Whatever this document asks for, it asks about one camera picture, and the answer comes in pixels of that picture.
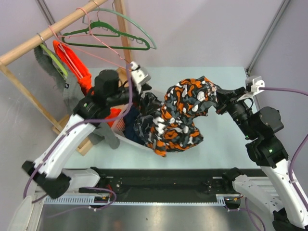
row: orange garment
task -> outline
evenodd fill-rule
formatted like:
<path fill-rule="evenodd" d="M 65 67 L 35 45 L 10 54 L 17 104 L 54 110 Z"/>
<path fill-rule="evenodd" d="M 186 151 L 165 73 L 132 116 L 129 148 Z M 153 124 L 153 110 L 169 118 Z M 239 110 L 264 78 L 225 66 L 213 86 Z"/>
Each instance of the orange garment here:
<path fill-rule="evenodd" d="M 78 73 L 78 71 L 73 67 L 69 59 L 67 58 L 65 52 L 61 49 L 60 43 L 58 41 L 53 41 L 53 48 L 55 53 L 59 56 L 59 58 L 67 64 L 69 69 L 75 74 L 77 77 L 78 83 L 81 87 L 82 93 L 86 95 L 90 88 L 92 87 L 92 75 L 89 73 L 86 66 L 82 63 L 82 61 L 78 58 L 78 56 L 70 49 L 69 47 L 62 44 L 62 47 L 64 48 L 66 54 L 71 59 L 73 64 L 76 66 L 76 68 L 79 70 L 82 76 Z"/>
<path fill-rule="evenodd" d="M 105 119 L 115 118 L 115 117 L 117 117 L 120 114 L 121 111 L 122 110 L 119 109 L 119 108 L 111 108 L 110 109 L 110 115 L 107 116 Z M 114 124 L 114 121 L 108 122 L 107 124 L 108 124 L 109 127 L 111 127 Z"/>

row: gray garment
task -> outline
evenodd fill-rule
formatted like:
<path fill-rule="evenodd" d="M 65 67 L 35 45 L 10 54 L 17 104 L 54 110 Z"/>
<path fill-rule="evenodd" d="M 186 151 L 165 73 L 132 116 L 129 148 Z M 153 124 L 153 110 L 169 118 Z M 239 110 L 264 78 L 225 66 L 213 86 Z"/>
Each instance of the gray garment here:
<path fill-rule="evenodd" d="M 52 58 L 40 46 L 34 49 L 34 54 L 39 65 L 53 77 L 57 89 L 63 93 L 63 101 L 66 105 L 67 112 L 69 115 L 72 115 L 73 109 L 77 106 L 78 102 L 85 97 L 74 73 L 59 59 L 68 73 L 65 81 L 57 71 L 56 63 L 53 62 Z M 116 149 L 120 145 L 119 138 L 115 136 L 107 123 L 101 123 L 88 137 L 93 145 L 98 144 L 104 138 L 112 149 Z"/>

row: wooden rod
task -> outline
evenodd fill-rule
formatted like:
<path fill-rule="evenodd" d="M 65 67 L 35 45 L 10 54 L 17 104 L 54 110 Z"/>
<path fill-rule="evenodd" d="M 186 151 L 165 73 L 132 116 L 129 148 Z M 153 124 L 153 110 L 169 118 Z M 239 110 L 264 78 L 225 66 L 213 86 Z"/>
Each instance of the wooden rod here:
<path fill-rule="evenodd" d="M 123 15 L 126 15 L 124 0 L 115 0 L 115 10 Z M 121 32 L 128 32 L 126 20 L 118 15 L 116 18 L 117 23 L 119 24 L 119 30 Z M 121 36 L 121 40 L 123 47 L 130 47 L 130 40 L 127 37 Z M 130 63 L 132 61 L 131 50 L 123 50 L 123 52 L 125 59 Z"/>
<path fill-rule="evenodd" d="M 2 73 L 19 89 L 19 91 L 60 131 L 61 125 L 52 117 L 52 115 L 43 107 L 43 105 L 28 91 L 27 88 L 18 80 L 18 78 L 0 62 Z"/>
<path fill-rule="evenodd" d="M 95 0 L 95 1 L 98 5 L 102 5 L 107 0 Z M 93 1 L 90 1 L 89 3 L 84 5 L 82 8 L 86 12 L 90 12 L 90 11 L 94 10 L 96 7 L 97 7 L 97 5 Z M 52 28 L 53 28 L 55 33 L 58 33 L 61 30 L 63 30 L 64 28 L 66 28 L 69 25 L 71 25 L 72 23 L 74 23 L 75 21 L 77 21 L 78 19 L 80 19 L 81 17 L 83 17 L 84 15 L 85 15 L 85 13 L 81 9 L 77 9 L 73 13 L 71 13 L 70 15 L 65 17 L 64 19 L 62 19 L 59 22 L 53 24 Z M 45 41 L 53 36 L 53 33 L 49 28 L 43 30 L 39 34 L 43 37 L 43 39 Z M 41 40 L 40 36 L 35 35 L 34 37 L 32 37 L 28 41 L 24 42 L 23 44 L 19 45 L 18 47 L 15 47 L 13 50 L 11 50 L 11 51 L 7 52 L 6 54 L 0 56 L 0 62 L 3 65 L 7 66 L 8 64 L 15 61 L 16 59 L 18 59 L 22 55 L 26 54 L 30 50 L 34 49 L 35 47 L 37 47 L 41 43 L 42 43 L 42 40 Z"/>

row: reflective metal surface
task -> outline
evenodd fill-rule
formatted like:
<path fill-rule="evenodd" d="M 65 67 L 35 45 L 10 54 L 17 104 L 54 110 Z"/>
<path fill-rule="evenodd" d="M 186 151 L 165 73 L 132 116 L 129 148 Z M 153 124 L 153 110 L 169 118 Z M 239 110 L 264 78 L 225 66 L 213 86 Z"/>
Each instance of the reflective metal surface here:
<path fill-rule="evenodd" d="M 97 212 L 82 208 L 54 218 L 47 218 L 47 216 L 73 207 L 71 205 L 45 205 L 38 231 L 256 230 L 246 212 L 228 213 L 225 208 L 217 206 L 117 205 Z M 269 220 L 264 220 L 264 222 L 267 231 L 272 231 L 271 222 Z"/>

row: white basket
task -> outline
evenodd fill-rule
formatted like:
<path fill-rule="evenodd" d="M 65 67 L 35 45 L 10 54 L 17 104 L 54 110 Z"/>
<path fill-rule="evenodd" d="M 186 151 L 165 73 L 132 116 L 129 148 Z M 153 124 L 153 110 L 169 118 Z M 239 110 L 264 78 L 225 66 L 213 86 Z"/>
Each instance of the white basket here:
<path fill-rule="evenodd" d="M 160 91 L 154 90 L 152 89 L 150 92 L 152 92 L 159 100 L 164 101 L 164 97 L 165 97 L 165 93 L 162 93 Z M 120 112 L 119 115 L 123 114 L 124 111 L 127 109 L 128 104 L 125 105 L 125 107 L 123 108 L 123 110 Z M 125 130 L 125 124 L 124 124 L 124 120 L 121 118 L 119 120 L 116 120 L 113 125 L 111 126 L 111 130 L 115 133 L 115 136 L 117 136 L 120 140 L 132 144 L 136 147 L 139 147 L 141 149 L 144 150 L 150 150 L 150 148 L 140 145 L 134 141 L 131 141 L 129 139 L 127 139 L 124 134 L 123 131 Z"/>

